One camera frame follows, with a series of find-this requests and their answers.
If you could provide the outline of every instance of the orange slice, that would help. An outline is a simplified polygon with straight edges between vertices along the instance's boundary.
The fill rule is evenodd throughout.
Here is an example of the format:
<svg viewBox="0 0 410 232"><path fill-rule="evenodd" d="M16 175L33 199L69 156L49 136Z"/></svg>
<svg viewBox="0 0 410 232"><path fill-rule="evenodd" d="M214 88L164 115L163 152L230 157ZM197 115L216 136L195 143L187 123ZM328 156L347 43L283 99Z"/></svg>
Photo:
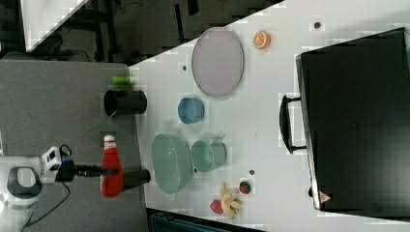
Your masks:
<svg viewBox="0 0 410 232"><path fill-rule="evenodd" d="M271 36L264 31L257 32L253 37L253 45L258 49L263 49L271 43Z"/></svg>

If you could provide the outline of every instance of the lavender plate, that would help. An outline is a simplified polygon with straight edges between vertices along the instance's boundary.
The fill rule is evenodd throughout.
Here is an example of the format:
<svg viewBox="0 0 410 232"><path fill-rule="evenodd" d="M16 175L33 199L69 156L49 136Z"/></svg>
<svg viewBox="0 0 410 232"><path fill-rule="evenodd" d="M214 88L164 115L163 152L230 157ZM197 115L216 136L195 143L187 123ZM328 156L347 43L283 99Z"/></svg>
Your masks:
<svg viewBox="0 0 410 232"><path fill-rule="evenodd" d="M215 27L204 32L193 49L192 74L199 89L212 97L232 93L244 71L244 52L238 37Z"/></svg>

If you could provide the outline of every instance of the white table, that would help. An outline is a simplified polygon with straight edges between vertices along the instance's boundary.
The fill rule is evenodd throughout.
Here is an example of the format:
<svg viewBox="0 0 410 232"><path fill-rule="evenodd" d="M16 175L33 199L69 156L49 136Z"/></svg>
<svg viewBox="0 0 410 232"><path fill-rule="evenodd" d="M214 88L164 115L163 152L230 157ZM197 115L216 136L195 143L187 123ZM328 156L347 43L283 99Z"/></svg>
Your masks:
<svg viewBox="0 0 410 232"><path fill-rule="evenodd" d="M322 27L313 28L320 21ZM236 224L263 231L408 231L407 223L366 217L325 214L313 209L308 197L308 159L303 152L289 155L281 141L278 111L284 94L297 96L295 57L307 50L357 39L410 25L410 2L293 0L275 5L228 25L240 38L245 53L243 79L225 99L204 95L196 86L190 58L196 41L130 67L147 94L148 109L136 117L142 166L155 178L151 144L156 131L184 138L191 146L199 138L224 135L226 165L209 173L195 173L175 196L165 195L155 179L145 186L148 208ZM266 50L252 46L259 30L271 33ZM205 102L202 122L184 125L177 105L184 96ZM293 104L296 145L304 144L300 105ZM255 170L253 176L249 170ZM249 180L252 194L241 195L243 210L234 220L214 214L210 203L218 197L221 182L237 187ZM389 223L394 225L374 225Z"/></svg>
<svg viewBox="0 0 410 232"><path fill-rule="evenodd" d="M20 0L27 52L32 51L88 0Z"/></svg>

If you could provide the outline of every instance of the gray table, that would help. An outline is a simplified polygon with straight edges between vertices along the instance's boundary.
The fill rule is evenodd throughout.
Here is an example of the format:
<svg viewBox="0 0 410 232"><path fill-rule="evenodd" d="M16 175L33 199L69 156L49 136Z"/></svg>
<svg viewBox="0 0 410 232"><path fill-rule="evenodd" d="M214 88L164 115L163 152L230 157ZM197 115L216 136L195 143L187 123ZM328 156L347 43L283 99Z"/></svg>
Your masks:
<svg viewBox="0 0 410 232"><path fill-rule="evenodd" d="M39 156L67 144L75 163L101 164L102 131L114 131L123 166L140 167L134 117L107 120L103 94L114 74L128 74L119 64L0 62L0 131L6 156ZM75 178L71 197L54 213L25 231L146 231L140 189L105 199L100 179ZM60 184L45 186L33 219L66 195Z"/></svg>

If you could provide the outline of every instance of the bowl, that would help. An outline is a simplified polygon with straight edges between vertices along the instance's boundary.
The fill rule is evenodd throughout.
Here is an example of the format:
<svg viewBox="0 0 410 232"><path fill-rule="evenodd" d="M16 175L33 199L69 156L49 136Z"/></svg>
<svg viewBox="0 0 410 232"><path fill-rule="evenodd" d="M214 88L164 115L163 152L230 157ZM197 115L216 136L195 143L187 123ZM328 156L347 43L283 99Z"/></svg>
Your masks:
<svg viewBox="0 0 410 232"><path fill-rule="evenodd" d="M178 136L158 134L152 144L155 179L166 194L179 191L192 176L190 150Z"/></svg>
<svg viewBox="0 0 410 232"><path fill-rule="evenodd" d="M185 124L194 124L202 120L205 107L201 100L196 98L183 98L178 104L178 116Z"/></svg>

